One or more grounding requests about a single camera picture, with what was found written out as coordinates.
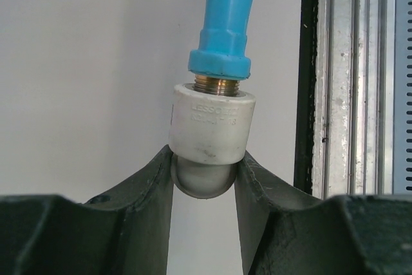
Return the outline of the white pipe elbow fitting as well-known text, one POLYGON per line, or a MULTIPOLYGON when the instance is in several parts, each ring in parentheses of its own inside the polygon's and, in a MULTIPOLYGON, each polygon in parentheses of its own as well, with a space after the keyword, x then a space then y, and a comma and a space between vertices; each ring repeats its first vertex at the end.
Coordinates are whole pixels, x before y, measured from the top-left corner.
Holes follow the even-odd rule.
POLYGON ((201 93, 193 84, 175 86, 169 147, 172 178, 182 192, 210 199, 231 187, 255 105, 255 96, 243 91, 227 97, 201 93))

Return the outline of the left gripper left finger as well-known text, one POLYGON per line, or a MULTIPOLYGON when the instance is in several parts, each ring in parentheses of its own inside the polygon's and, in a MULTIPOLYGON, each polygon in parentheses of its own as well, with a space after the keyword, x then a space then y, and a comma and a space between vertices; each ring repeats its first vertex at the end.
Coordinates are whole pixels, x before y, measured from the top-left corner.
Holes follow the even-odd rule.
POLYGON ((2 274, 165 274, 173 182, 163 147, 141 170, 80 204, 1 197, 2 274))

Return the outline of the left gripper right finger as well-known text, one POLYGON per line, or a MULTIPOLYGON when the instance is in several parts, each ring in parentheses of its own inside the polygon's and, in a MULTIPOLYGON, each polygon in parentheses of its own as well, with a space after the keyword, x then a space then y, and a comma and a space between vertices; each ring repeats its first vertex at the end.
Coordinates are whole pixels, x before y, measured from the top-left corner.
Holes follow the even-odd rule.
POLYGON ((234 186, 245 274, 411 273, 408 194, 320 200, 250 154, 234 186))

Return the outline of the blue water faucet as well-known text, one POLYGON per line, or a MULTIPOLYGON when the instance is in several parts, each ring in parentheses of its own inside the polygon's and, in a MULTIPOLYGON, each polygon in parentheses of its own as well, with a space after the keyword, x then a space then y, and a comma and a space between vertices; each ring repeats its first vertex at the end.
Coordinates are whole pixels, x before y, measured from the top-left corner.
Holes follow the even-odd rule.
POLYGON ((198 48, 189 54, 195 91, 235 97, 249 78, 245 56, 247 25, 253 0, 206 0, 198 48))

